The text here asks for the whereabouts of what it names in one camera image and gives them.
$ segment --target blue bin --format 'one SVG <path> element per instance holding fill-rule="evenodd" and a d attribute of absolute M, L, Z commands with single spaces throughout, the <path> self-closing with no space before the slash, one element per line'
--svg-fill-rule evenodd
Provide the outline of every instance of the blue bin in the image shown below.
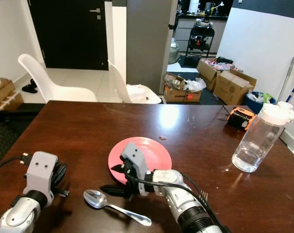
<path fill-rule="evenodd" d="M 258 97 L 259 93 L 262 93 L 262 92 L 257 92 L 257 91 L 252 92 L 252 94 L 254 94 L 256 97 Z M 256 101 L 251 100 L 247 96 L 247 94 L 245 95 L 244 105 L 247 105 L 255 114 L 258 114 L 260 110 L 262 109 L 263 103 L 258 103 Z M 275 98 L 271 98 L 270 103 L 275 105 L 277 103 L 277 100 Z"/>

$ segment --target water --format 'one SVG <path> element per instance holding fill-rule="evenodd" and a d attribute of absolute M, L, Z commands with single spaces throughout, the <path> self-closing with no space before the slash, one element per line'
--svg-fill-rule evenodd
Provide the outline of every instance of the water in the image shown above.
<path fill-rule="evenodd" d="M 236 149 L 232 162 L 242 171 L 253 172 L 264 159 L 265 153 L 252 142 L 243 142 Z"/>

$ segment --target wooden table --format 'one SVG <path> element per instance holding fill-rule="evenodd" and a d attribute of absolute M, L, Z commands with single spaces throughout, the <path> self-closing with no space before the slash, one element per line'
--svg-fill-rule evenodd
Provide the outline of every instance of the wooden table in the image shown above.
<path fill-rule="evenodd" d="M 70 196 L 56 197 L 43 210 L 34 233 L 180 233 L 162 197 L 129 202 L 108 195 L 109 202 L 150 217 L 151 227 L 110 209 L 91 209 L 83 200 L 85 189 L 114 184 L 109 152 L 134 136 L 164 145 L 173 169 L 208 192 L 212 208 L 233 233 L 294 233 L 294 155 L 278 141 L 257 171 L 241 172 L 231 157 L 244 132 L 226 125 L 225 114 L 221 106 L 50 101 L 5 156 L 41 150 L 68 163 L 61 187 Z M 18 161 L 0 169 L 0 214 L 22 193 L 26 170 Z"/>

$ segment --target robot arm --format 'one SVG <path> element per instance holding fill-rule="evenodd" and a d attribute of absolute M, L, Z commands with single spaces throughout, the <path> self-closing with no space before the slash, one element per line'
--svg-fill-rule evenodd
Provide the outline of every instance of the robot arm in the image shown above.
<path fill-rule="evenodd" d="M 111 185 L 105 185 L 101 187 L 102 191 L 124 198 L 130 198 L 132 194 L 147 196 L 149 192 L 154 192 L 166 198 L 175 221 L 184 233 L 222 233 L 200 201 L 187 191 L 191 189 L 184 183 L 178 171 L 148 170 L 144 154 L 134 143 L 128 143 L 120 158 L 124 163 L 112 169 L 126 175 L 128 181 L 125 188 L 118 190 Z"/>
<path fill-rule="evenodd" d="M 21 161 L 29 163 L 25 196 L 0 218 L 0 233 L 31 233 L 40 212 L 52 204 L 53 194 L 63 197 L 69 194 L 56 188 L 66 170 L 66 164 L 58 163 L 57 156 L 42 151 L 25 156 Z"/>

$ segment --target door handle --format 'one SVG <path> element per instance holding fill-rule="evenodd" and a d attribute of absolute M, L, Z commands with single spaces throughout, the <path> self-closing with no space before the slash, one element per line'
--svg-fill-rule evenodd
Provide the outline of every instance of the door handle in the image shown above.
<path fill-rule="evenodd" d="M 90 10 L 90 12 L 97 12 L 97 13 L 100 13 L 100 9 L 97 8 L 96 10 Z"/>

